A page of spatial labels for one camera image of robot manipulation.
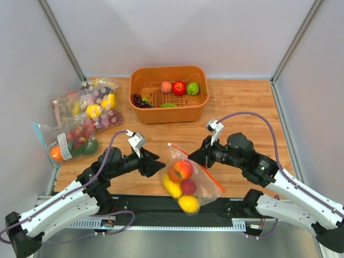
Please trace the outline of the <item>orange zip top bag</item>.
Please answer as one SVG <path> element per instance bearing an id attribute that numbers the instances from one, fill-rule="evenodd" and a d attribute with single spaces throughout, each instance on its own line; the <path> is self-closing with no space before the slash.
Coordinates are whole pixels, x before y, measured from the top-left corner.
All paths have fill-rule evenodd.
<path id="1" fill-rule="evenodd" d="M 166 167 L 160 172 L 161 183 L 163 186 L 163 176 L 167 174 L 169 168 L 180 159 L 188 159 L 188 153 L 179 147 L 168 143 L 167 144 L 170 151 L 170 158 L 166 164 Z M 194 161 L 189 160 L 193 165 L 193 175 L 189 178 L 192 179 L 197 184 L 197 190 L 193 195 L 198 199 L 199 210 L 202 206 L 212 203 L 217 200 L 224 192 L 224 188 L 218 183 L 214 177 L 208 172 L 208 170 Z M 199 213 L 199 210 L 195 213 L 186 213 L 189 216 L 194 216 Z"/>

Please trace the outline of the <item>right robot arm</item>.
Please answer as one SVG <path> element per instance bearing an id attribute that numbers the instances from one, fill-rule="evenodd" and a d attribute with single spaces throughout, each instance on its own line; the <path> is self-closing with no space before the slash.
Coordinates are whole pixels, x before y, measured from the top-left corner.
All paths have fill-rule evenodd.
<path id="1" fill-rule="evenodd" d="M 276 161 L 258 153 L 242 133 L 230 135 L 225 146 L 208 136 L 188 158 L 205 168 L 216 162 L 239 168 L 249 182 L 288 199 L 283 202 L 251 189 L 242 201 L 247 215 L 285 221 L 308 231 L 326 248 L 343 253 L 343 205 L 310 189 L 286 169 L 280 169 Z"/>

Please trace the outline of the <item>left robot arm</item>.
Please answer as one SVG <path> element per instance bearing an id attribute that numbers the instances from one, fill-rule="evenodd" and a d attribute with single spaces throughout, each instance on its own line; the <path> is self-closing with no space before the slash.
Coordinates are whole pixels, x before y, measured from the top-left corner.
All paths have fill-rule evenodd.
<path id="1" fill-rule="evenodd" d="M 137 170 L 151 177 L 166 165 L 159 156 L 144 149 L 122 155 L 119 148 L 104 151 L 89 168 L 64 190 L 39 206 L 5 217 L 6 233 L 16 257 L 29 257 L 57 232 L 88 216 L 109 216 L 114 211 L 108 191 L 111 179 Z"/>

